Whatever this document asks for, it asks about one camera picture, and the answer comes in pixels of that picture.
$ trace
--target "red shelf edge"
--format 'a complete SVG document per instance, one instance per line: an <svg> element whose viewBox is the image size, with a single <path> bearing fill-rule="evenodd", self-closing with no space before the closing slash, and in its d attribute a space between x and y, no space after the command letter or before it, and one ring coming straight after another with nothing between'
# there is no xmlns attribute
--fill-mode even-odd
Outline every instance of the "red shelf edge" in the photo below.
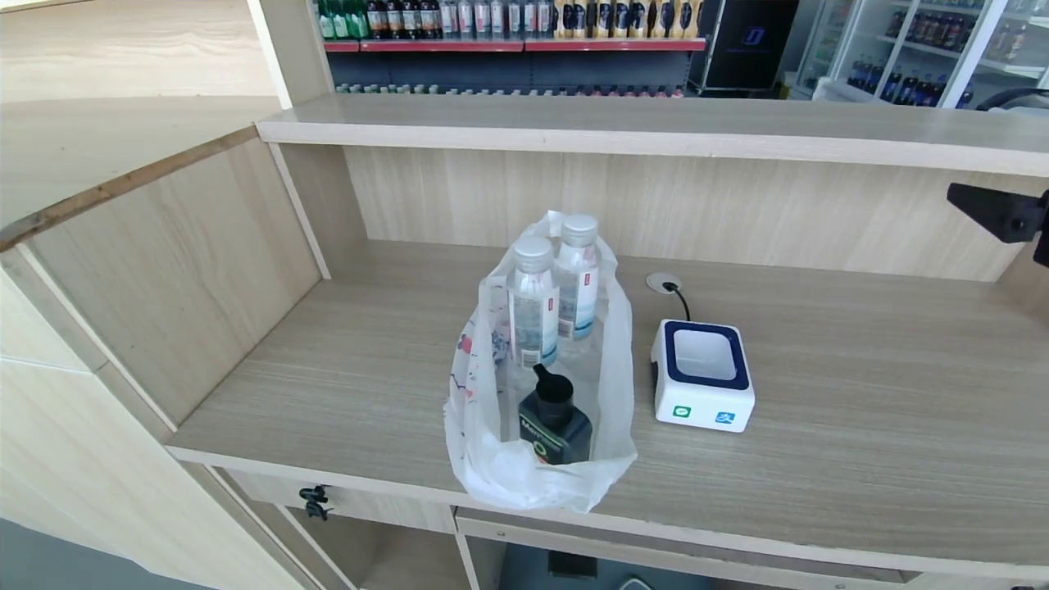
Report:
<svg viewBox="0 0 1049 590"><path fill-rule="evenodd" d="M358 51L703 51L706 39L526 39L523 41L325 41L333 54Z"/></svg>
<svg viewBox="0 0 1049 590"><path fill-rule="evenodd" d="M361 50L360 41L325 41L324 50L333 54L356 54Z"/></svg>

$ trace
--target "white plastic bag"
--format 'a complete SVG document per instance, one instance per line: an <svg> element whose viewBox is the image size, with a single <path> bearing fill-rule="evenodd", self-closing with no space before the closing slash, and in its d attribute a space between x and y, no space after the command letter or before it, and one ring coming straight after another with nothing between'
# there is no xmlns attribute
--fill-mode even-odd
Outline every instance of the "white plastic bag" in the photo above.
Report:
<svg viewBox="0 0 1049 590"><path fill-rule="evenodd" d="M521 235L558 237L563 217L550 211ZM452 361L445 438L455 477L470 496L481 502L517 510L568 508L588 512L637 458L630 438L630 302L616 281L616 256L600 237L597 248L601 257L598 321L591 337L599 339L594 345L600 346L600 366L590 372L600 375L596 395L593 379L577 382L559 363L551 367L573 379L576 403L594 422L590 461L547 465L536 459L532 445L517 436L500 442L501 430L516 427L508 414L516 418L520 401L496 388L497 365L510 362L506 282L514 269L513 252L508 251L499 266L480 281L477 309L463 330Z"/></svg>

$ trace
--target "floor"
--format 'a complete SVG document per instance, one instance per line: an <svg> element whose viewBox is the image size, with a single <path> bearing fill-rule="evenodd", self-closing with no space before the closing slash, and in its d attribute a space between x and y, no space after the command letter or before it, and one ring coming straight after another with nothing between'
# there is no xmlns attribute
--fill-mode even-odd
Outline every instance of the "floor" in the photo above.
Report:
<svg viewBox="0 0 1049 590"><path fill-rule="evenodd" d="M0 590L205 590L0 520Z"/></svg>

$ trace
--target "blue icon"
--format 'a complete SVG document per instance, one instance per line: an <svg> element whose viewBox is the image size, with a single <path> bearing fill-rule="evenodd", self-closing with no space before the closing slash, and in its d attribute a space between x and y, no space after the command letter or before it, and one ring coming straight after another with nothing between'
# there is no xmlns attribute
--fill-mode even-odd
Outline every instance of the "blue icon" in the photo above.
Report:
<svg viewBox="0 0 1049 590"><path fill-rule="evenodd" d="M764 26L752 26L747 29L747 35L743 37L744 45L757 45L762 42L762 38L765 37Z"/></svg>

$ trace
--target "black cable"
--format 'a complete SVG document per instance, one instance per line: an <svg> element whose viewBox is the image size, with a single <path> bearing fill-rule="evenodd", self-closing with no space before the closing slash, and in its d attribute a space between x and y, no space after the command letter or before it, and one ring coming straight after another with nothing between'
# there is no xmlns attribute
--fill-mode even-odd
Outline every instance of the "black cable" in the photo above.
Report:
<svg viewBox="0 0 1049 590"><path fill-rule="evenodd" d="M668 280L663 283L663 289L673 292L673 294L681 299L681 304L685 307L685 321L692 321L692 313L688 311L688 301L685 300L685 296L681 294L681 290L678 289L678 286Z"/></svg>

